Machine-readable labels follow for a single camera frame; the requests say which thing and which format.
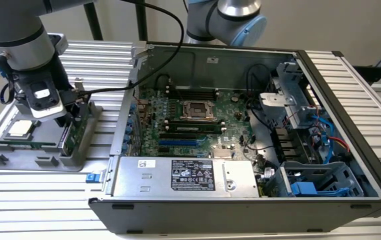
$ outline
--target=cpu socket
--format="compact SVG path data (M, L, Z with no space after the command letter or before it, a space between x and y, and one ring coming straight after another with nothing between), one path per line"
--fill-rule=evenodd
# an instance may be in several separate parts
M180 119L188 121L216 121L210 101L185 101L182 102L182 116Z

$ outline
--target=power supply label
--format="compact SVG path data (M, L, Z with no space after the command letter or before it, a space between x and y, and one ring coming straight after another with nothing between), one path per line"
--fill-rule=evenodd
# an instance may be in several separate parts
M172 160L174 191L216 191L214 168L208 160Z

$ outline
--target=green circuit board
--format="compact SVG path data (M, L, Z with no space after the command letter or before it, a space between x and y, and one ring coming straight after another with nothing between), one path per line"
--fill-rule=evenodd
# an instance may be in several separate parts
M192 121L180 119L184 102L200 100L169 99L160 91L142 90L140 93L140 103L142 104L138 106L144 130L141 156L197 158L227 158L230 156L229 159L233 160L254 159L255 153L247 150L243 152L243 146L239 144L239 136L247 139L251 135L250 123L247 120L245 121L245 100L239 99L233 102L231 97L238 97L238 94L231 91L221 91L217 100L209 101L213 105L216 121L225 123L222 127L226 127L226 131L221 134L186 134L194 136L197 145L170 146L158 144L164 140L161 134L169 133L165 131L165 119L192 123Z

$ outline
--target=black pole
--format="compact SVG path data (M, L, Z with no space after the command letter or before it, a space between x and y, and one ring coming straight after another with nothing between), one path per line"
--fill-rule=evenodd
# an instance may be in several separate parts
M136 4L136 13L140 41L148 41L148 19L145 14L145 7Z
M104 39L102 39L96 5L93 3L88 3L84 5L84 8L85 8L86 18L89 22L92 37L94 40L102 41Z

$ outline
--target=blue latch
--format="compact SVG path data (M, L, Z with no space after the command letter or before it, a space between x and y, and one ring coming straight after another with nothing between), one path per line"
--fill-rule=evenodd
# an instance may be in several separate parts
M314 187L314 183L306 182L295 182L290 185L291 193L297 197L345 197L349 193L349 188L343 187L335 191L317 191Z
M89 173L89 174L86 174L86 183L88 184L98 184L100 178L101 178L101 174Z

